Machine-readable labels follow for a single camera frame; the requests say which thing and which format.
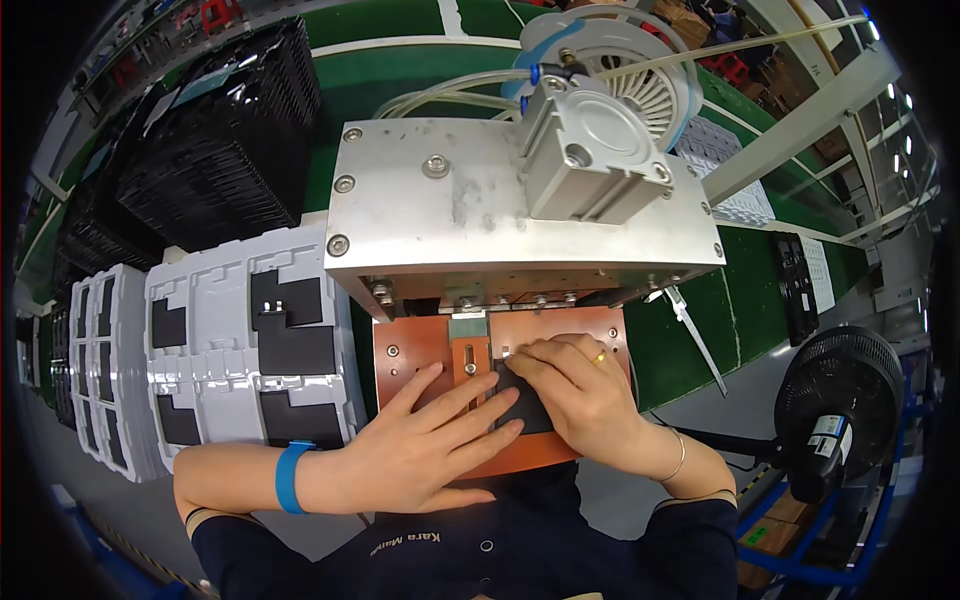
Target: silver bracelet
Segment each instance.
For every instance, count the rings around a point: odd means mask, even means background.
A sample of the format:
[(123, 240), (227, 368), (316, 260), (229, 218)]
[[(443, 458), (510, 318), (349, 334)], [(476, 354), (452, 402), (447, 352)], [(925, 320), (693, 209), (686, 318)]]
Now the silver bracelet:
[(673, 469), (673, 472), (670, 473), (669, 477), (664, 479), (654, 479), (654, 481), (657, 483), (663, 483), (664, 481), (668, 481), (669, 479), (673, 478), (674, 475), (680, 472), (680, 468), (684, 465), (684, 461), (686, 460), (686, 444), (684, 444), (684, 437), (681, 436), (680, 432), (673, 427), (667, 427), (667, 429), (672, 431), (673, 435), (677, 436), (677, 439), (680, 440), (680, 463), (677, 465), (677, 468)]

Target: blue wristband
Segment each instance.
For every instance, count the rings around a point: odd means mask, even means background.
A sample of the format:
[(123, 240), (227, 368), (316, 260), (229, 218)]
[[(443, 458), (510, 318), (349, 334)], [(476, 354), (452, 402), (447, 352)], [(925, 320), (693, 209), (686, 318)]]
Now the blue wristband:
[(294, 476), (297, 473), (297, 461), (301, 454), (315, 447), (317, 445), (308, 440), (293, 440), (276, 461), (276, 480), (274, 482), (276, 499), (280, 501), (280, 507), (287, 513), (306, 515), (297, 501), (297, 492), (294, 490)]

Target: person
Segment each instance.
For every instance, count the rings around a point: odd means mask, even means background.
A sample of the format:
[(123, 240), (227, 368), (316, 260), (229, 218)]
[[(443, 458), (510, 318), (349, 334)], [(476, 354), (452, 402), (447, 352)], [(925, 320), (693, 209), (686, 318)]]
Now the person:
[[(278, 463), (289, 450), (182, 450), (174, 495), (206, 576), (225, 600), (734, 598), (731, 472), (711, 448), (640, 415), (609, 352), (589, 335), (564, 334), (519, 347), (506, 363), (537, 392), (570, 447), (659, 481), (672, 496), (638, 540), (589, 527), (579, 512), (575, 462), (455, 481), (510, 444), (523, 422), (488, 433), (516, 401), (516, 388), (461, 415), (494, 386), (496, 372), (411, 412), (441, 373), (438, 363), (420, 369), (346, 447), (294, 459), (288, 489)], [(375, 515), (367, 529), (311, 563), (251, 516), (284, 505)]]
[(729, 11), (720, 13), (714, 12), (706, 3), (704, 8), (713, 17), (713, 27), (707, 34), (707, 40), (700, 46), (701, 48), (743, 39), (743, 21), (747, 16), (746, 11), (735, 4), (730, 7)]

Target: hand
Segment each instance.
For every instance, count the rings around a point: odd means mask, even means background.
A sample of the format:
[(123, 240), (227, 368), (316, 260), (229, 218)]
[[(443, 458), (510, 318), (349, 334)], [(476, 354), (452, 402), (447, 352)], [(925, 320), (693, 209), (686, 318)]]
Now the hand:
[(519, 419), (488, 433), (490, 425), (516, 402), (518, 392), (504, 390), (457, 417), (471, 400), (496, 384), (499, 375), (489, 372), (411, 413), (414, 402), (442, 368), (437, 363), (420, 369), (346, 448), (338, 450), (334, 481), (342, 491), (338, 493), (341, 505), (333, 512), (428, 513), (496, 499), (486, 490), (453, 490), (444, 485), (493, 458), (520, 434), (523, 421)]
[[(593, 365), (603, 351), (606, 359)], [(517, 348), (506, 363), (537, 391), (554, 429), (571, 448), (605, 465), (645, 474), (637, 447), (651, 425), (636, 411), (627, 376), (606, 344), (586, 334), (557, 335)]]

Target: forearm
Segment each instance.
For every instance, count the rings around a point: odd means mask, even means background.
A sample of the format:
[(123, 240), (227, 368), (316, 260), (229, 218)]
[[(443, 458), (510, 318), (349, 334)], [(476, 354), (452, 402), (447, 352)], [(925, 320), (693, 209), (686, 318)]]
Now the forearm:
[[(692, 438), (683, 436), (683, 439), (684, 449), (681, 449), (673, 431), (642, 420), (629, 463), (631, 472), (655, 481), (670, 477), (663, 481), (663, 487), (675, 498), (698, 498), (721, 490), (735, 492), (736, 483), (723, 457)], [(683, 465), (677, 470), (681, 456), (684, 456)]]
[[(204, 444), (174, 459), (174, 497), (181, 517), (203, 507), (245, 514), (278, 511), (276, 461), (284, 448)], [(297, 462), (294, 489), (308, 513), (351, 512), (336, 497), (339, 450), (308, 451)]]

